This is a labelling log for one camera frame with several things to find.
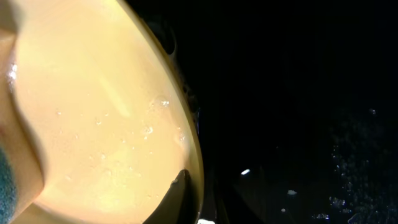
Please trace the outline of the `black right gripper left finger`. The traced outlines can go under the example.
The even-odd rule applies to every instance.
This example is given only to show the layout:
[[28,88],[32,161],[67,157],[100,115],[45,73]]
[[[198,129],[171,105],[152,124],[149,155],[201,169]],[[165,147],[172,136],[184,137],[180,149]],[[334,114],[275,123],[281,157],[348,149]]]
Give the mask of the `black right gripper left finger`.
[[143,224],[196,224],[199,214],[193,180],[189,171],[182,169]]

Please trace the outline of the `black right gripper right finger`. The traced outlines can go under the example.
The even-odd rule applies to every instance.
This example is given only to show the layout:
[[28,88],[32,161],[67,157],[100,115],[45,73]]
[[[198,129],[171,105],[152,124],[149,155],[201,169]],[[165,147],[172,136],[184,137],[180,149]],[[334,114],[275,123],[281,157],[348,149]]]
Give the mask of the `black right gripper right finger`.
[[244,203],[232,185],[220,182],[214,170],[205,172],[205,196],[202,223],[255,224],[258,218]]

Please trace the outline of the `yellow plate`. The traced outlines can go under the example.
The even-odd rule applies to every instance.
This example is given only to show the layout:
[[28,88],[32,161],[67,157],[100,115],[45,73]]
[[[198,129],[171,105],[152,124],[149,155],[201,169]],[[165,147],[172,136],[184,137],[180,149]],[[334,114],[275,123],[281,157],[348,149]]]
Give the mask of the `yellow plate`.
[[201,212],[182,83],[124,1],[2,0],[1,29],[16,35],[12,104],[44,181],[11,223],[143,223],[182,169]]

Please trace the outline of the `green yellow sponge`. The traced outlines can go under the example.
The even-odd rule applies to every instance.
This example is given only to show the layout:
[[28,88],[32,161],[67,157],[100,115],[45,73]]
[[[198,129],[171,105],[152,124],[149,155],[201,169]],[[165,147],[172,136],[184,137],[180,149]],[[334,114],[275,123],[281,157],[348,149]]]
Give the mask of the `green yellow sponge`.
[[39,162],[12,104],[9,72],[15,33],[1,29],[1,223],[18,217],[41,193]]

